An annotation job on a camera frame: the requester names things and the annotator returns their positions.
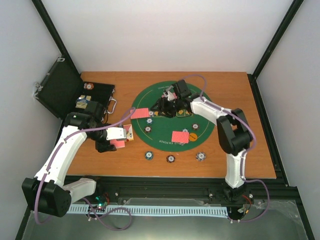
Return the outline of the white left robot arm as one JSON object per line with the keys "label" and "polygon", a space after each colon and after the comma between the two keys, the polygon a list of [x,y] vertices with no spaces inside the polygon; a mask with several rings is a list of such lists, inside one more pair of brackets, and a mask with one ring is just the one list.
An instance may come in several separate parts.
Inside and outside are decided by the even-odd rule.
{"label": "white left robot arm", "polygon": [[103,198],[104,188],[93,178],[82,177],[65,184],[69,167],[87,140],[95,142],[99,153],[116,150],[112,140],[122,141],[127,137],[120,123],[103,123],[107,111],[96,101],[89,101],[84,109],[67,114],[59,140],[43,167],[33,178],[25,178],[22,191],[28,207],[35,213],[63,217],[71,204],[84,197],[92,201]]}

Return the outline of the orange big blind button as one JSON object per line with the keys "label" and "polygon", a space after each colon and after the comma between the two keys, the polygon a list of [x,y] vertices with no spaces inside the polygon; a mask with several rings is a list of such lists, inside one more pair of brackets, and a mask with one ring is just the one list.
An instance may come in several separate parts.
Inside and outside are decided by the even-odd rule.
{"label": "orange big blind button", "polygon": [[198,139],[198,136],[195,133],[191,132],[189,134],[189,141],[190,142],[195,142],[197,139]]}

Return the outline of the purple white chip stack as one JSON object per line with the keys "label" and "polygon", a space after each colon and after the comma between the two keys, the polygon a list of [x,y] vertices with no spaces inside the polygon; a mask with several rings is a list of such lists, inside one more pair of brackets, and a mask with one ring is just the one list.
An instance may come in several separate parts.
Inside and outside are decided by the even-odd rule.
{"label": "purple white chip stack", "polygon": [[198,152],[196,154],[196,159],[199,161],[199,162],[202,162],[206,159],[206,154],[204,152]]}

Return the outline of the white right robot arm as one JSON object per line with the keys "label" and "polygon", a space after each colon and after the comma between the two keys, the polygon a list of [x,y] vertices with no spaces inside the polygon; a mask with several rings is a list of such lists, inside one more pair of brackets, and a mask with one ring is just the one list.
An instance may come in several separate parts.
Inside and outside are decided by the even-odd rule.
{"label": "white right robot arm", "polygon": [[181,79],[165,89],[163,97],[150,109],[167,118],[175,117],[180,110],[187,110],[217,127],[219,145],[226,153],[227,187],[223,189],[223,194],[227,201],[234,202],[244,192],[246,156],[255,138],[240,108],[223,108],[206,99],[203,94],[203,91],[192,93],[186,81]]}

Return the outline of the blue 50 chip stack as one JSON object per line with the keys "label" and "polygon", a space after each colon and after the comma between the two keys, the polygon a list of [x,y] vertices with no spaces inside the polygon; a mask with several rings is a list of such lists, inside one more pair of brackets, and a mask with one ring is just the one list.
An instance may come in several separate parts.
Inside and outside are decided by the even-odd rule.
{"label": "blue 50 chip stack", "polygon": [[144,156],[145,156],[145,159],[148,161],[154,158],[154,154],[152,151],[147,151]]}

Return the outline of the red playing card deck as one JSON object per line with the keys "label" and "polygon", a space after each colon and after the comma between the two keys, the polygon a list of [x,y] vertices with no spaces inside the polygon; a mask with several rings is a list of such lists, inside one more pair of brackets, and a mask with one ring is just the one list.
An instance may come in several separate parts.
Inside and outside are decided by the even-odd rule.
{"label": "red playing card deck", "polygon": [[124,148],[125,147],[126,141],[125,140],[112,139],[112,140],[110,140],[110,144],[114,145],[117,149],[120,149],[120,148]]}

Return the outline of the red card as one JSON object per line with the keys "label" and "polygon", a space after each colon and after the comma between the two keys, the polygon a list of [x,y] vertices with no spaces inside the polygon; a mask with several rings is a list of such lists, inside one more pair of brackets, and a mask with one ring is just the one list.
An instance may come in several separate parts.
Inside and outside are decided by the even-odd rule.
{"label": "red card", "polygon": [[173,143],[187,144],[189,142],[189,132],[173,131],[171,135],[171,141]]}

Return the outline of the brown 100 chip stack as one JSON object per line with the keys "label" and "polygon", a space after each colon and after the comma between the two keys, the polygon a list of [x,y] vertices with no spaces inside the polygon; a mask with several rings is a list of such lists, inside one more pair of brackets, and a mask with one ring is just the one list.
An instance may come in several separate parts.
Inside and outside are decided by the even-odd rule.
{"label": "brown 100 chip stack", "polygon": [[176,160],[176,158],[175,158],[174,155],[168,155],[168,156],[166,157],[166,161],[167,161],[168,163],[174,163],[175,160]]}

